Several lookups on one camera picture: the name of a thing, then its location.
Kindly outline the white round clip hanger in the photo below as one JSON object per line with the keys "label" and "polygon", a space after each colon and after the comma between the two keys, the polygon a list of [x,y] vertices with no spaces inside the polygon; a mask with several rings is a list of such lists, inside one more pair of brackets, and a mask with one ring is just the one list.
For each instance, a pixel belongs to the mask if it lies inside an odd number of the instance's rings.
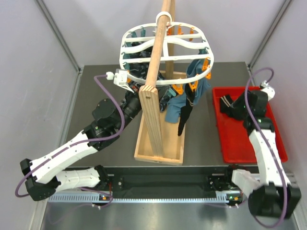
{"label": "white round clip hanger", "polygon": [[[159,16],[164,13],[160,12],[156,16],[155,23],[146,23],[142,25],[135,26],[128,30],[122,37],[120,55],[119,55],[119,65],[120,69],[124,69],[123,62],[150,62],[149,58],[138,58],[138,59],[123,59],[122,53],[127,54],[140,52],[154,45],[155,35],[157,32],[157,20]],[[174,56],[170,55],[169,45],[179,45],[187,49],[204,51],[204,54],[195,55],[181,55]],[[203,66],[200,74],[195,74],[191,78],[183,79],[179,78],[176,80],[157,80],[156,85],[179,85],[187,84],[190,82],[198,81],[201,78],[206,77],[207,79],[211,76],[212,67],[214,64],[214,55],[211,51],[209,42],[204,34],[204,32],[188,23],[174,22],[171,19],[166,24],[166,35],[163,41],[163,51],[161,55],[160,62],[169,61],[181,61],[181,60],[203,60]],[[134,77],[128,71],[128,79],[141,82],[140,79]]]}

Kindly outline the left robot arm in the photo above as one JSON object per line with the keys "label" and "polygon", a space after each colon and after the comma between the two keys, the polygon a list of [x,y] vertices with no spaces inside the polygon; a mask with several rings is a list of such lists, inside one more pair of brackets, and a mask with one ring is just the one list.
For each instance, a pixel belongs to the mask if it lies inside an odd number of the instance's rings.
{"label": "left robot arm", "polygon": [[92,112],[93,122],[73,139],[44,157],[21,161],[29,196],[41,201],[68,189],[85,187],[98,191],[107,187],[109,177],[103,166],[84,170],[67,167],[113,144],[140,110],[140,99],[134,93],[128,93],[121,104],[103,99]]}

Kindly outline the blue ribbed sock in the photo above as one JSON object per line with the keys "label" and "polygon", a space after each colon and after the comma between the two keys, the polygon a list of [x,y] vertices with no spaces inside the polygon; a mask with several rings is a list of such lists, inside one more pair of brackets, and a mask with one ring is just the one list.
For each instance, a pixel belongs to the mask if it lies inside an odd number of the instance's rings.
{"label": "blue ribbed sock", "polygon": [[195,88],[195,82],[184,84],[185,91],[182,95],[169,98],[166,95],[167,109],[165,121],[169,123],[177,123],[179,120],[183,120],[181,123],[185,124],[188,120],[192,108],[196,105],[202,95],[210,89],[210,84],[207,78],[201,78],[198,80],[197,88]]}

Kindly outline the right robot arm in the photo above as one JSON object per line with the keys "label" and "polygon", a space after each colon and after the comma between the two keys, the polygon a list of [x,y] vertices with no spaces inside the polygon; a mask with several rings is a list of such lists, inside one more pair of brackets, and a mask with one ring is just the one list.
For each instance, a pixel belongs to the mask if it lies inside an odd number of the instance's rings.
{"label": "right robot arm", "polygon": [[289,219],[301,199],[283,170],[276,146],[273,121],[266,116],[267,105],[275,95],[270,86],[247,90],[230,105],[232,117],[242,120],[253,147],[259,179],[243,169],[232,172],[232,182],[248,198],[250,213],[259,217]]}

